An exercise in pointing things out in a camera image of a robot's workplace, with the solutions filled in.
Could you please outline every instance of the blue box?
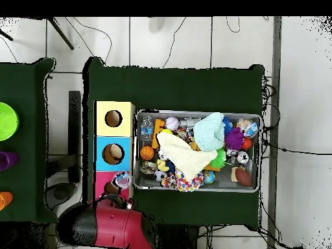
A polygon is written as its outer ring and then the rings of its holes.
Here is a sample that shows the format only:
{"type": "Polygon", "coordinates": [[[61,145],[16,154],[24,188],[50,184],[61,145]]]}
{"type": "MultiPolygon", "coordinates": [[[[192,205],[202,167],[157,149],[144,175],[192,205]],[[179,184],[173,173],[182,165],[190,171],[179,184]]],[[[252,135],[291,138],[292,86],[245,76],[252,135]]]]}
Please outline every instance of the blue box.
{"type": "Polygon", "coordinates": [[[131,137],[100,137],[97,136],[97,161],[96,170],[106,172],[131,171],[132,138],[131,137]],[[108,164],[102,158],[102,151],[109,144],[117,144],[122,147],[124,157],[118,164],[108,164]]]}

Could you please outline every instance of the dark green table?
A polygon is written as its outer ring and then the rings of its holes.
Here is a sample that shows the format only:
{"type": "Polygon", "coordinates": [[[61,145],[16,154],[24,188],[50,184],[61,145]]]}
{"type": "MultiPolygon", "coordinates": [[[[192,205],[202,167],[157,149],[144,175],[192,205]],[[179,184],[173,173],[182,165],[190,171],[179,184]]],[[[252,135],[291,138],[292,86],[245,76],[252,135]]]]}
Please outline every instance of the dark green table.
{"type": "Polygon", "coordinates": [[[17,165],[0,172],[0,191],[14,195],[0,211],[0,221],[56,222],[44,204],[46,183],[45,77],[54,60],[43,58],[33,64],[0,64],[0,101],[19,116],[17,132],[0,142],[1,151],[19,154],[17,165]]]}
{"type": "MultiPolygon", "coordinates": [[[[264,68],[148,69],[104,67],[90,58],[83,71],[84,190],[91,200],[93,178],[93,101],[130,101],[136,109],[255,113],[262,112],[264,68]]],[[[134,190],[136,209],[166,224],[244,224],[259,226],[255,193],[164,192],[134,190]]]]}

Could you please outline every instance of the silver tray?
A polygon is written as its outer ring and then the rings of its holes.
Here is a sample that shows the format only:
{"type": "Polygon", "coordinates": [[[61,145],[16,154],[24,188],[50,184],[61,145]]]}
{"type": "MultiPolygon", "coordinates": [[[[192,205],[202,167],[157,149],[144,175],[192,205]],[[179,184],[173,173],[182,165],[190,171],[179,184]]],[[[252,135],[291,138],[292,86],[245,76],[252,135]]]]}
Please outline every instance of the silver tray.
{"type": "MultiPolygon", "coordinates": [[[[186,117],[192,118],[205,118],[212,112],[185,112],[185,111],[167,111],[160,110],[158,112],[152,112],[148,110],[140,110],[136,112],[134,117],[135,124],[137,125],[137,133],[134,138],[134,161],[133,161],[133,185],[138,189],[153,189],[161,191],[170,191],[174,189],[164,188],[161,184],[153,179],[153,175],[145,175],[139,170],[141,166],[141,158],[139,157],[139,151],[143,144],[140,136],[140,126],[145,116],[149,115],[155,119],[163,119],[173,116],[180,119],[186,117]]],[[[238,192],[238,193],[253,193],[259,189],[261,183],[261,152],[262,152],[262,118],[259,115],[250,115],[247,113],[223,113],[231,122],[236,122],[240,118],[250,119],[257,123],[258,133],[252,139],[253,146],[247,151],[250,161],[246,165],[246,171],[251,174],[252,186],[245,187],[237,182],[231,181],[231,169],[233,165],[226,164],[220,172],[215,172],[215,181],[212,184],[204,184],[197,192],[209,191],[209,192],[238,192]]],[[[158,155],[155,154],[151,161],[156,162],[158,155]]]]}

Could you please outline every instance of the purple cup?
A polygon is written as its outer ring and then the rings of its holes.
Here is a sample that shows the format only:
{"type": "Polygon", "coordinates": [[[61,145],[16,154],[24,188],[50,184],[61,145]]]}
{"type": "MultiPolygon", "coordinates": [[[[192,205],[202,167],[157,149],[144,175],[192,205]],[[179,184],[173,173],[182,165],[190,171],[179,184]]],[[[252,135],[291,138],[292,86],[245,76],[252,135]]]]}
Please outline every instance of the purple cup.
{"type": "Polygon", "coordinates": [[[0,151],[0,171],[14,166],[18,162],[18,155],[15,152],[0,151]]]}

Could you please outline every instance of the orange ball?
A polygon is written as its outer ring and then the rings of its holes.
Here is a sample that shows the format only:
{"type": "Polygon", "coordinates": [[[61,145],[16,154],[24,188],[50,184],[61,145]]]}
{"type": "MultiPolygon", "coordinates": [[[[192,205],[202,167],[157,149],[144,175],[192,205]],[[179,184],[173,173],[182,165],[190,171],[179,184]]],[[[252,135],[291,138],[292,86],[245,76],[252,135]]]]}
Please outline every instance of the orange ball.
{"type": "Polygon", "coordinates": [[[154,151],[150,146],[144,146],[139,152],[143,160],[151,160],[154,156],[154,151]]]}
{"type": "Polygon", "coordinates": [[[245,137],[241,148],[247,150],[251,146],[252,146],[252,140],[250,138],[245,137]]]}

